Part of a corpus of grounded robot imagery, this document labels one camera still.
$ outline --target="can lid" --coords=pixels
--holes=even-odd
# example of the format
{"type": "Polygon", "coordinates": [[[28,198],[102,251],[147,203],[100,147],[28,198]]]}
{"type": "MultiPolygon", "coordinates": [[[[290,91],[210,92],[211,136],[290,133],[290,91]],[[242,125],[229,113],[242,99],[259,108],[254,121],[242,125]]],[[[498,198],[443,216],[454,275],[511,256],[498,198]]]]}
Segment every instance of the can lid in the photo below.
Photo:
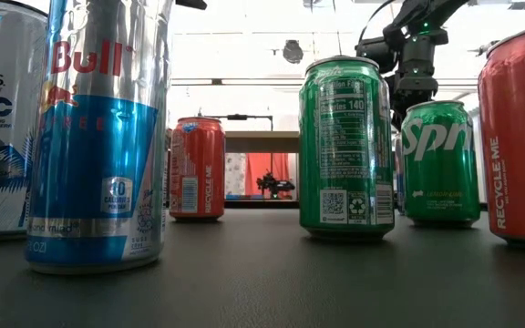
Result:
{"type": "Polygon", "coordinates": [[[187,118],[180,118],[178,119],[178,123],[181,122],[182,120],[186,120],[186,119],[195,119],[195,120],[207,120],[207,121],[213,121],[213,122],[218,122],[218,123],[221,123],[221,121],[217,118],[209,118],[209,117],[187,117],[187,118]]]}
{"type": "Polygon", "coordinates": [[[418,109],[420,107],[423,107],[426,105],[432,105],[432,104],[456,104],[456,105],[465,106],[463,102],[458,101],[458,100],[432,100],[432,101],[427,101],[424,103],[413,105],[407,109],[407,112],[413,109],[418,109]]]}
{"type": "Polygon", "coordinates": [[[521,31],[521,32],[518,32],[516,33],[515,35],[513,36],[508,36],[508,37],[505,37],[503,39],[501,39],[497,44],[491,46],[488,50],[488,53],[486,54],[486,58],[489,58],[489,54],[495,49],[497,48],[498,46],[502,46],[503,44],[507,43],[508,41],[510,40],[513,40],[514,38],[518,37],[518,36],[523,36],[525,35],[525,30],[521,31]]]}
{"type": "Polygon", "coordinates": [[[312,63],[310,66],[308,66],[305,69],[305,74],[307,74],[309,72],[309,70],[311,68],[313,68],[313,67],[316,67],[316,66],[321,65],[321,64],[333,62],[333,61],[359,61],[359,62],[364,62],[364,63],[371,64],[374,67],[376,67],[376,69],[378,69],[378,70],[380,69],[380,66],[377,64],[377,62],[375,62],[372,59],[368,59],[368,58],[364,58],[364,57],[356,57],[356,56],[338,55],[338,56],[331,56],[329,58],[317,60],[316,62],[312,63]]]}
{"type": "Polygon", "coordinates": [[[18,1],[14,1],[14,0],[0,0],[0,3],[8,4],[8,5],[17,5],[17,6],[20,6],[20,7],[24,8],[24,9],[31,10],[33,12],[36,12],[37,14],[40,14],[40,15],[43,15],[43,16],[47,17],[47,14],[44,13],[43,11],[41,11],[41,10],[39,10],[37,8],[34,8],[31,5],[26,5],[26,4],[20,3],[18,1]]]}

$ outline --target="dark table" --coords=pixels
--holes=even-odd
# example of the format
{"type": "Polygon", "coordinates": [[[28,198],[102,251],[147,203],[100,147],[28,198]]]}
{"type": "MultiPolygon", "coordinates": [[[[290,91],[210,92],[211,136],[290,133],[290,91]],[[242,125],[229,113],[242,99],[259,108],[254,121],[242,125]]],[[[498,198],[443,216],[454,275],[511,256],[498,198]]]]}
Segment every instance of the dark table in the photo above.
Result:
{"type": "Polygon", "coordinates": [[[28,270],[0,242],[0,327],[524,327],[525,251],[487,228],[418,230],[377,245],[311,241],[297,210],[170,222],[161,260],[87,277],[28,270]]]}

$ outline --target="aluminum can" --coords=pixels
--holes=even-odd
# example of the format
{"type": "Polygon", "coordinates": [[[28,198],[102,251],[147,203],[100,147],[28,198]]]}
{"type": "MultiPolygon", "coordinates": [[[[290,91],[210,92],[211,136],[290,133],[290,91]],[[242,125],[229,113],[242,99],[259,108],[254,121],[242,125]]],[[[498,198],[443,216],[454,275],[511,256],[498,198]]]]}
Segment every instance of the aluminum can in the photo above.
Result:
{"type": "Polygon", "coordinates": [[[405,214],[405,161],[402,156],[402,135],[394,137],[394,162],[396,169],[396,208],[405,214]]]}
{"type": "Polygon", "coordinates": [[[224,214],[225,135],[216,118],[180,118],[171,137],[170,215],[216,221],[224,214]]]}
{"type": "Polygon", "coordinates": [[[26,236],[46,14],[0,1],[0,239],[26,236]]]}
{"type": "Polygon", "coordinates": [[[459,101],[407,110],[402,123],[406,215],[416,225],[469,227],[479,219],[473,122],[459,101]]]}
{"type": "Polygon", "coordinates": [[[170,8],[52,1],[27,229],[34,270],[110,272],[158,258],[170,8]]]}
{"type": "Polygon", "coordinates": [[[312,236],[379,241],[394,228],[387,85],[375,62],[311,64],[299,93],[300,224],[312,236]]]}
{"type": "Polygon", "coordinates": [[[489,226],[525,246],[525,31],[490,49],[479,103],[489,226]]]}

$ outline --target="red soda can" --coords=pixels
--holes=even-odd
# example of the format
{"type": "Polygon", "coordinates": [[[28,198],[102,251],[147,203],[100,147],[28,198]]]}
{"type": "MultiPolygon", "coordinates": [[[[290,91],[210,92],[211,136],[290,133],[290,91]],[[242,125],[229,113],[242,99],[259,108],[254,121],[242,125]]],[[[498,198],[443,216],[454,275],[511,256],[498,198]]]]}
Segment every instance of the red soda can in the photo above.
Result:
{"type": "Polygon", "coordinates": [[[489,226],[525,246],[525,31],[490,49],[479,104],[489,226]]]}
{"type": "Polygon", "coordinates": [[[225,137],[216,118],[180,118],[171,136],[170,215],[217,220],[224,214],[225,137]]]}

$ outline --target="white can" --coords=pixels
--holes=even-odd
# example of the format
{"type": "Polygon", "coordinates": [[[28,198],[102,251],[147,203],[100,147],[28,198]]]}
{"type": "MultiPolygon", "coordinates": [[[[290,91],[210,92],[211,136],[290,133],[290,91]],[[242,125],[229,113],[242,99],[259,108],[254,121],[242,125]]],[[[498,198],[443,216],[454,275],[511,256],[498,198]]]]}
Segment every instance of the white can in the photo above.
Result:
{"type": "Polygon", "coordinates": [[[47,15],[0,0],[0,239],[24,236],[47,15]]]}

